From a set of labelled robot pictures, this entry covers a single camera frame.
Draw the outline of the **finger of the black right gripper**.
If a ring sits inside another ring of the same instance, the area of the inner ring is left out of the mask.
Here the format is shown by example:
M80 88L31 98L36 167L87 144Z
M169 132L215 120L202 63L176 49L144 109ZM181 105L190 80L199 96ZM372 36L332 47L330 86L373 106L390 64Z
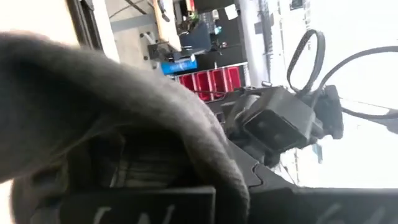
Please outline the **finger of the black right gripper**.
M299 187L291 184L281 176L275 174L265 165L251 157L246 151L229 141L230 157L233 170L228 181L234 188L247 188L253 191L274 190L288 188L293 191Z
M248 110L251 105L257 101L259 95L242 95L233 104L229 114L226 116L224 131L226 134L232 134L239 129L237 120Z

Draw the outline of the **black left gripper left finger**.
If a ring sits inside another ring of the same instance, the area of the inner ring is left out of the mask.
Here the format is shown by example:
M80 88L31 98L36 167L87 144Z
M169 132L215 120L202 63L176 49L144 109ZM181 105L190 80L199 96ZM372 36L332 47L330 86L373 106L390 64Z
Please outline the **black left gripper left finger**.
M113 189L75 194L59 208L59 224L214 224L213 187Z

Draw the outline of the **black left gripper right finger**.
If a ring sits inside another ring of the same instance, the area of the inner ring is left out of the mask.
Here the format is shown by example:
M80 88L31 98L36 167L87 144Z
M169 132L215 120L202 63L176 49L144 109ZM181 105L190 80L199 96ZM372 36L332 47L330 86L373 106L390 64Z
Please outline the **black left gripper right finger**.
M249 224L398 224L398 189L281 188L251 193Z

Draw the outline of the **dark green knit beanie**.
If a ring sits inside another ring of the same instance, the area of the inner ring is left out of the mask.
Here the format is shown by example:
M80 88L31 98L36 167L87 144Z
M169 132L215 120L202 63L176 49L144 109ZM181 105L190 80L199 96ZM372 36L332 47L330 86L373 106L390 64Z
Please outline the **dark green knit beanie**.
M0 32L0 183L13 224L59 224L61 202L113 189L213 187L214 224L247 224L209 107L154 72L39 35Z

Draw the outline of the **red storage bin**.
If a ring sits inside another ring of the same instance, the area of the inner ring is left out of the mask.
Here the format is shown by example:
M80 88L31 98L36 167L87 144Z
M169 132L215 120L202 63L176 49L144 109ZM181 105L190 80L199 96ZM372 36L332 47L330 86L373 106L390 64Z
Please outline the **red storage bin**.
M198 72L195 74L195 83L197 86L198 96L203 101L211 101L210 81L206 72Z
M195 81L192 74L181 75L178 77L181 85L188 88L191 91L195 91Z
M228 84L228 91L241 87L240 72L238 67L228 67L226 69L226 79Z
M215 92L214 98L222 98L227 92L227 88L224 81L224 73L222 70L211 71L213 91Z

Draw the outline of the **black cabinet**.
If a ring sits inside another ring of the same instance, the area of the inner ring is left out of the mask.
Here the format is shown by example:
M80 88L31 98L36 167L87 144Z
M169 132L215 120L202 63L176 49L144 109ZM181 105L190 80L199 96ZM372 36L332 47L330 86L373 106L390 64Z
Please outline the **black cabinet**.
M213 45L226 44L219 51L197 55L199 70L247 61L239 0L194 0L199 18L207 25ZM236 5L238 17L228 20L224 8Z

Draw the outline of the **blue box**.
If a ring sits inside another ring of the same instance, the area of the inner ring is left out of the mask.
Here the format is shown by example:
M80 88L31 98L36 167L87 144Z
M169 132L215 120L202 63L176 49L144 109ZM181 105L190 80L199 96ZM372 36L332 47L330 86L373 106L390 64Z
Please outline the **blue box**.
M160 64L161 70L165 75L178 73L186 70L197 68L197 61L191 59L183 59L178 62L164 62Z

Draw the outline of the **navy office chair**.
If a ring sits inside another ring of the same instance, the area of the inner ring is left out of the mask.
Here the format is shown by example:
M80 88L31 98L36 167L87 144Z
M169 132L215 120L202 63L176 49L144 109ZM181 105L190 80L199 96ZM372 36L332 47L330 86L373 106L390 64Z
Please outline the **navy office chair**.
M197 26L185 34L179 35L182 52L196 54L211 49L211 38L207 25L200 21Z

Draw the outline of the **white paper note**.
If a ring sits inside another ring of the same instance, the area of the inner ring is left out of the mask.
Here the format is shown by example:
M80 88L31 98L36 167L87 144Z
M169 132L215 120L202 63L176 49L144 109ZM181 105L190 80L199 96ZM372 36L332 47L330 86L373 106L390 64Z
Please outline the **white paper note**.
M232 20L238 17L238 12L236 9L236 5L235 4L231 4L229 6L226 6L224 8L224 11L226 13L226 16L228 18L228 20Z

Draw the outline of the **wooden desk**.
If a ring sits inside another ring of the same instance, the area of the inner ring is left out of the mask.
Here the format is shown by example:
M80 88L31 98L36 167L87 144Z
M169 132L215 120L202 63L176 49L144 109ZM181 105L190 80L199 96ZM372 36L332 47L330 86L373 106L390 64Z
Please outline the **wooden desk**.
M175 25L173 0L152 0L159 39L168 43L171 48L180 52L182 46Z

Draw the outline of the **black window frame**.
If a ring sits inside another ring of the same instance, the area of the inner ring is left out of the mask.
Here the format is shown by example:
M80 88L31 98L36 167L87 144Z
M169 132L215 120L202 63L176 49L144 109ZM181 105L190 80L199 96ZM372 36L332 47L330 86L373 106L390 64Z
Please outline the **black window frame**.
M93 0L65 0L80 45L103 51Z

